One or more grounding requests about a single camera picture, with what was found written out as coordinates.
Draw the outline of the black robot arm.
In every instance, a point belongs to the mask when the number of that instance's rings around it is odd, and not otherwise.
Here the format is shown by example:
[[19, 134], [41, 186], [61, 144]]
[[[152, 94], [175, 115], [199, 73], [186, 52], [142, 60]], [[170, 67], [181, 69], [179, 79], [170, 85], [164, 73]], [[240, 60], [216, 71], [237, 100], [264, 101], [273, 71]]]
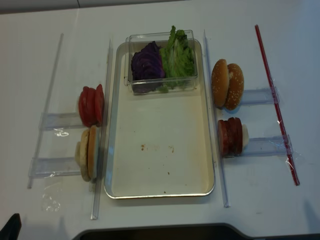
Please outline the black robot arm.
[[13, 214], [0, 230], [0, 240], [17, 240], [22, 227], [19, 213]]

